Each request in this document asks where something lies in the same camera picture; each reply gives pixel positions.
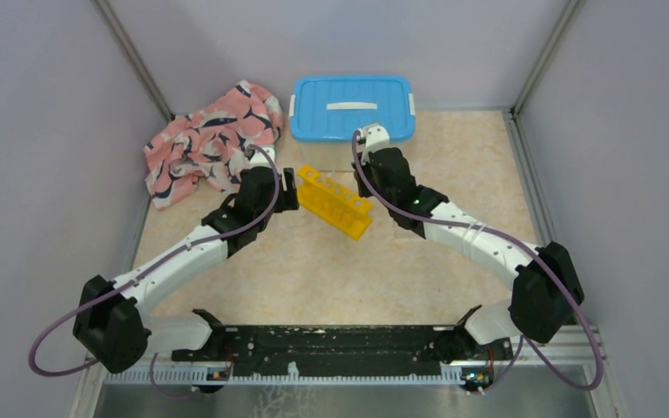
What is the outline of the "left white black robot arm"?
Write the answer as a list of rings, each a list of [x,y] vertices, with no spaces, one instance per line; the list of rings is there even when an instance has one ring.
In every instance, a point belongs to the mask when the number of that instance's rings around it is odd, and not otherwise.
[[[160,318],[152,312],[189,280],[253,243],[273,214],[298,209],[294,169],[276,179],[268,167],[245,170],[241,188],[201,220],[179,243],[112,280],[88,280],[73,335],[110,373],[118,374],[152,354],[197,353],[207,361],[226,349],[207,312]]]

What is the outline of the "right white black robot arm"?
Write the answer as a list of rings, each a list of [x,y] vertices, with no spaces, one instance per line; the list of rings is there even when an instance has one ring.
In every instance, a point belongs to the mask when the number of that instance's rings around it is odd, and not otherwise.
[[[376,197],[399,227],[458,251],[510,290],[508,299],[473,308],[460,320],[460,355],[477,359],[491,342],[519,335],[547,343],[574,316],[566,297],[581,304],[585,295],[564,246],[555,241],[534,246],[479,222],[444,194],[417,184],[398,148],[357,156],[362,169],[355,179],[362,197]]]

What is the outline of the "yellow test tube rack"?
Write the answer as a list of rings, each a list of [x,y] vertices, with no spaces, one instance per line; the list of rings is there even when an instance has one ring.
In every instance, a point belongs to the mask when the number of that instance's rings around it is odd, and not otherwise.
[[[309,165],[297,176],[299,205],[353,240],[359,240],[372,223],[372,204]]]

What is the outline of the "blue plastic bin lid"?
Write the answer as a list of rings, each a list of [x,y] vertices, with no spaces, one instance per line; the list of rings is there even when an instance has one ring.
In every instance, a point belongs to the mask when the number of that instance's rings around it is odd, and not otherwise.
[[[300,78],[289,104],[289,129],[302,143],[349,141],[358,128],[378,124],[403,142],[416,129],[411,84],[395,74],[319,75]]]

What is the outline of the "pink patterned cloth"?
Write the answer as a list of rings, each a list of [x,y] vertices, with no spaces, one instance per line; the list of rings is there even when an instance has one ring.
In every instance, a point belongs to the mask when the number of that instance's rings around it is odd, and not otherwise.
[[[143,148],[153,206],[180,202],[201,180],[218,192],[237,192],[241,172],[251,167],[246,148],[274,145],[283,128],[278,98],[246,80],[207,107],[176,116]]]

